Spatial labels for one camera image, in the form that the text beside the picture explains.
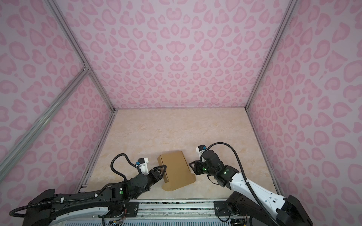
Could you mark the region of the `brown cardboard box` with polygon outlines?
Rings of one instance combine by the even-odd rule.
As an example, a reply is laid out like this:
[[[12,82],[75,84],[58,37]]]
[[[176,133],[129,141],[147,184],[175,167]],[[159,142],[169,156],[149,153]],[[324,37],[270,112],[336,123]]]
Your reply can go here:
[[[181,150],[163,153],[157,161],[160,166],[166,166],[163,175],[165,183],[162,185],[164,191],[175,191],[196,181],[196,176],[191,173],[189,164]]]

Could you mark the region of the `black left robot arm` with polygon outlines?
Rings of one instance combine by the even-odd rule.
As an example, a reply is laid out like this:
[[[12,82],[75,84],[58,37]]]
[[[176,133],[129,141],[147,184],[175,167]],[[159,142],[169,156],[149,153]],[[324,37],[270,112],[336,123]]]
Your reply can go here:
[[[130,200],[137,199],[163,178],[166,165],[154,167],[147,175],[106,184],[98,191],[78,194],[56,194],[48,189],[31,200],[25,212],[24,226],[49,226],[65,217],[96,215],[120,217]]]

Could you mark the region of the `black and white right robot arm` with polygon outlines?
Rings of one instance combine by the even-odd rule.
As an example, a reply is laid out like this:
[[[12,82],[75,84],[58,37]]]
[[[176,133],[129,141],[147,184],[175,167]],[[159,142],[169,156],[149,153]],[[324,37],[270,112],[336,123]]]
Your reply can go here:
[[[221,187],[233,193],[226,200],[231,215],[247,214],[270,226],[311,226],[312,220],[294,196],[283,197],[250,181],[236,168],[225,165],[205,146],[197,148],[199,160],[189,165],[196,175],[212,176]]]

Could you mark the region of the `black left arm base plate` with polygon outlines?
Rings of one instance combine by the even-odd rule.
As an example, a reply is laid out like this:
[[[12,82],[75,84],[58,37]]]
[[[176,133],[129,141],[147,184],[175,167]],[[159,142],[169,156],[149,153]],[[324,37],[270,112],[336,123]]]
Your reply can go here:
[[[112,205],[106,214],[99,215],[105,218],[135,218],[139,209],[139,202],[123,202]]]

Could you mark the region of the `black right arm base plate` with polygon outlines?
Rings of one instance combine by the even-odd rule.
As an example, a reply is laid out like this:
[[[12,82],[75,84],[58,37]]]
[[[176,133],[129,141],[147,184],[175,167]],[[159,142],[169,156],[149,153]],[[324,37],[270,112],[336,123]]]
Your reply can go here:
[[[214,201],[217,217],[242,217],[248,215],[253,205],[248,202]]]

